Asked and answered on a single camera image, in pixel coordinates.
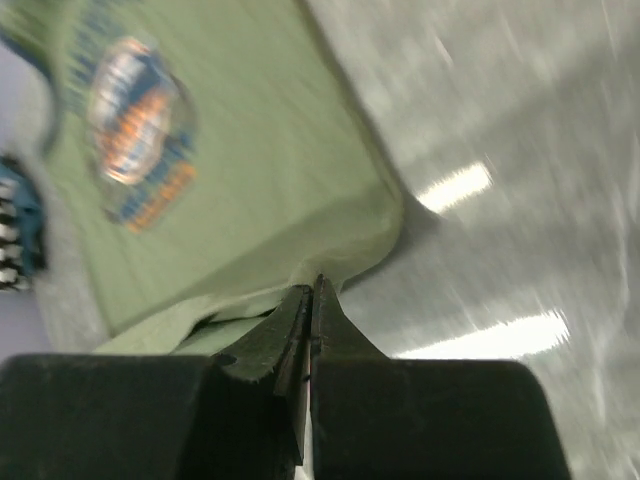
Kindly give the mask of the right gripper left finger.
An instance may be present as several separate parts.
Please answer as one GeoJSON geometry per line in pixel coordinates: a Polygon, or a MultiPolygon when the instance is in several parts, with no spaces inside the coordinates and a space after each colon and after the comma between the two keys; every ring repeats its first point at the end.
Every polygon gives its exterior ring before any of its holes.
{"type": "Polygon", "coordinates": [[[1,366],[5,479],[290,479],[312,292],[209,355],[26,354],[1,366]]]}

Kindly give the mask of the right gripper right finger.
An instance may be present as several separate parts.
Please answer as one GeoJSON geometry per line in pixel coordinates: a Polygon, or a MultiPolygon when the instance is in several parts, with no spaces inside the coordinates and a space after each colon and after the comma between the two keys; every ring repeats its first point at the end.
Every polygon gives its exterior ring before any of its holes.
{"type": "Polygon", "coordinates": [[[310,414],[318,479],[567,479],[545,392],[511,360],[402,360],[314,285],[310,414]]]}

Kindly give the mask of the green motorcycle tank top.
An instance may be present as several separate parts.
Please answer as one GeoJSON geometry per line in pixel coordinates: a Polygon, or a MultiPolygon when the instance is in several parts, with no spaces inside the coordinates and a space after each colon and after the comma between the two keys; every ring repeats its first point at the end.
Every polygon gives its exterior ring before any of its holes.
{"type": "Polygon", "coordinates": [[[300,1],[5,1],[37,76],[19,157],[62,352],[205,353],[401,229],[400,188],[300,1]]]}

